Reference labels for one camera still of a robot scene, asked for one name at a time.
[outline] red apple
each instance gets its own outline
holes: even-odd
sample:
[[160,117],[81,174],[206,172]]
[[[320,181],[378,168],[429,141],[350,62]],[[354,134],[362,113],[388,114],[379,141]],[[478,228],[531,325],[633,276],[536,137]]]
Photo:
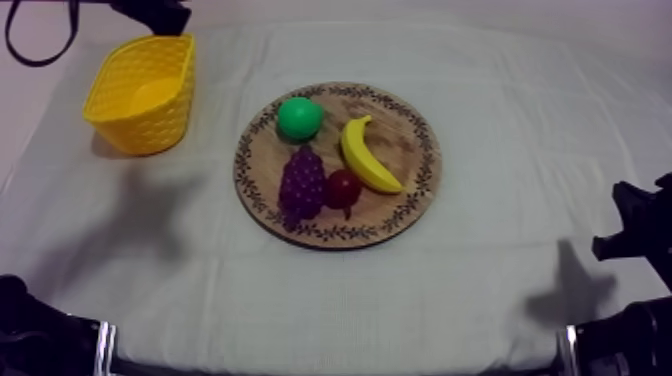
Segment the red apple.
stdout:
[[334,171],[327,179],[325,204],[332,209],[343,209],[345,219],[350,219],[350,207],[357,203],[362,193],[362,182],[350,170]]

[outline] black cable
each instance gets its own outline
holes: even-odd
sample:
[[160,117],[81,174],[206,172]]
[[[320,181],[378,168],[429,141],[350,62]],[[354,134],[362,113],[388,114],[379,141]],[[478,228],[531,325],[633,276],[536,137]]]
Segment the black cable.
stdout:
[[7,15],[7,21],[5,22],[5,43],[7,44],[9,53],[21,64],[35,68],[47,66],[58,60],[70,48],[70,45],[72,45],[72,42],[75,40],[75,36],[77,36],[77,31],[79,30],[79,1],[80,0],[68,0],[70,36],[68,37],[67,42],[65,42],[63,49],[50,58],[44,60],[31,60],[21,55],[16,48],[14,48],[14,45],[12,45],[12,42],[9,39],[9,30],[12,28],[14,16],[19,9],[19,4],[21,4],[21,0],[12,0],[12,5],[9,7],[9,14]]

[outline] table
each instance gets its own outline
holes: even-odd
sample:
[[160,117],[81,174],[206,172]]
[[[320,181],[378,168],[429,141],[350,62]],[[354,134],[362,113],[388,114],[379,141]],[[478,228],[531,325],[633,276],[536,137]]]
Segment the table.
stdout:
[[[418,17],[194,29],[188,134],[139,160],[80,116],[107,39],[135,30],[82,41],[0,195],[0,271],[118,324],[131,359],[292,374],[538,365],[554,329],[667,294],[645,261],[590,254],[620,228],[611,185],[669,172],[667,66]],[[331,80],[413,104],[444,155],[427,214],[363,252],[278,241],[232,184],[254,114]]]

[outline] toy fruit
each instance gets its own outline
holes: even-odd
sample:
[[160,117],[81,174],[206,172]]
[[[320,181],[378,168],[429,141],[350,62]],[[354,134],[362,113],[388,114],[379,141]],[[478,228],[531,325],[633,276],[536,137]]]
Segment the toy fruit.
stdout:
[[322,106],[308,98],[295,97],[284,101],[278,109],[280,132],[292,141],[305,141],[322,125]]
[[285,164],[278,195],[278,207],[287,231],[294,231],[303,219],[315,218],[324,204],[322,159],[303,145]]
[[371,121],[367,115],[350,120],[341,133],[341,148],[348,167],[369,188],[383,193],[403,190],[399,180],[371,154],[364,144],[364,126]]
[[362,183],[350,170],[334,171],[327,179],[324,203],[332,209],[343,209],[345,220],[350,219],[350,207],[357,203]]

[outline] yellow banana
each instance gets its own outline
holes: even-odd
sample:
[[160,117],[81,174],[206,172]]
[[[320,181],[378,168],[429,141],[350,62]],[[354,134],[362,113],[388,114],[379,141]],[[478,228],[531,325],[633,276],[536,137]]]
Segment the yellow banana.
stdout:
[[341,133],[341,148],[348,167],[369,188],[383,193],[403,190],[399,180],[371,154],[364,143],[364,126],[371,115],[348,121]]

